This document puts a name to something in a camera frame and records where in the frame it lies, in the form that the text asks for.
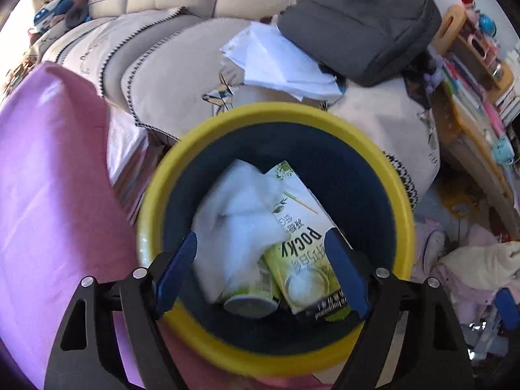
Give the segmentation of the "white paper towel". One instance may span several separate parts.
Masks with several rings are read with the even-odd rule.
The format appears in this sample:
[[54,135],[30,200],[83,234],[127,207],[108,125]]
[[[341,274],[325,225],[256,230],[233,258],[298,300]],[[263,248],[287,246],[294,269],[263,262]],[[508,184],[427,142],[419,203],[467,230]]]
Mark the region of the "white paper towel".
[[197,208],[194,271],[205,300],[214,304],[228,283],[249,275],[265,251],[288,239],[273,216],[281,182],[235,160]]

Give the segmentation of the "purple floral tablecloth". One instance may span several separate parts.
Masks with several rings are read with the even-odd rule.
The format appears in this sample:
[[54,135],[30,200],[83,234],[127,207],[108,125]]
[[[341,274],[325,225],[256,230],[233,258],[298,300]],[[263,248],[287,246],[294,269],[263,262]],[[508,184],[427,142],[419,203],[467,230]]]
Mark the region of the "purple floral tablecloth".
[[109,117],[90,82],[52,62],[1,111],[1,339],[37,388],[80,280],[137,263],[109,180]]

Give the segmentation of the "white papers on sofa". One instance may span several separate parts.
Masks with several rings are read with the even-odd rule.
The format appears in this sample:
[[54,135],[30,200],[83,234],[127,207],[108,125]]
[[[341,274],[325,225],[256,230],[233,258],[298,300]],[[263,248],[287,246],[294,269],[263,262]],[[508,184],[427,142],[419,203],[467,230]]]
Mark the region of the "white papers on sofa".
[[221,51],[244,71],[243,83],[287,93],[298,100],[336,101],[336,77],[285,38],[277,27],[251,21]]

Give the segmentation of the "dark grey backpack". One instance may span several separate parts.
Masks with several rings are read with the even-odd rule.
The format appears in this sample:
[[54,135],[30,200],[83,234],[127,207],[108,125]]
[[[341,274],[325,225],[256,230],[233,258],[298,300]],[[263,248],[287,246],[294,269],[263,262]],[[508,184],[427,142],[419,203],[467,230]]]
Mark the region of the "dark grey backpack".
[[371,87],[425,52],[441,23],[434,0],[299,0],[278,28],[320,64]]

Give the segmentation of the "green Pocky box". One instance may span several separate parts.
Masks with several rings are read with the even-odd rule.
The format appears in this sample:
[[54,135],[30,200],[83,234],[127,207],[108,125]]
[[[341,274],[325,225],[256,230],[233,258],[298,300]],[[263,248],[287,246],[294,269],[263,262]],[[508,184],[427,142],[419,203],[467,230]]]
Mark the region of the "green Pocky box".
[[338,321],[351,312],[325,253],[325,235],[335,224],[298,174],[282,161],[267,172],[281,182],[272,214],[288,239],[264,254],[265,262],[294,315]]

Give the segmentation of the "green white juice bottle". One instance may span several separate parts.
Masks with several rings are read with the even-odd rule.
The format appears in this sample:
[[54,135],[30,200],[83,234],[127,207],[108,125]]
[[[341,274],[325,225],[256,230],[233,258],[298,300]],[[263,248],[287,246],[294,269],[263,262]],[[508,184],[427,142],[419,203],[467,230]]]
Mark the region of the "green white juice bottle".
[[279,308],[280,288],[264,257],[261,257],[249,275],[234,278],[220,296],[228,313],[247,319],[262,319]]

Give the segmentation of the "wooden side shelf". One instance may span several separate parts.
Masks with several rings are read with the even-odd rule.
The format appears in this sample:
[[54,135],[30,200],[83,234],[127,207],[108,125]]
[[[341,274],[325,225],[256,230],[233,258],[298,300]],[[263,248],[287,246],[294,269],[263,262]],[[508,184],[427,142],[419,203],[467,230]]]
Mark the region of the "wooden side shelf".
[[498,48],[477,30],[475,14],[452,5],[433,38],[442,57],[443,82],[434,94],[439,138],[495,207],[511,210],[515,202],[506,166],[493,150],[505,135],[495,103],[513,85],[509,66]]

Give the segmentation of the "beige sectional sofa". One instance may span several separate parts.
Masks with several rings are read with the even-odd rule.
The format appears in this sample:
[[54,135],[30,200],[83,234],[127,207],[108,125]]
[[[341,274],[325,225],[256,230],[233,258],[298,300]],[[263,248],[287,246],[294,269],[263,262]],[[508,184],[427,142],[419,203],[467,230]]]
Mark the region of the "beige sectional sofa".
[[[89,0],[90,20],[58,23],[32,50],[91,82],[117,114],[166,144],[231,108],[293,96],[246,85],[223,47],[252,21],[273,22],[297,0]],[[440,168],[433,114],[401,77],[348,83],[332,100],[305,99],[353,123],[386,155],[417,205]]]

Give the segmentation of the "yellow rimmed trash bin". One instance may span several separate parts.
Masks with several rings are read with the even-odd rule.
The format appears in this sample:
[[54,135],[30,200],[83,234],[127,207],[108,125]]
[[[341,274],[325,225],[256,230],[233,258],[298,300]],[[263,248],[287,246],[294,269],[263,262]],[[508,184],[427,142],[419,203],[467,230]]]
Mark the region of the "yellow rimmed trash bin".
[[192,241],[167,311],[203,359],[294,377],[349,357],[376,268],[408,278],[411,204],[390,155],[333,114],[286,102],[195,127],[154,172],[136,223],[144,266]]

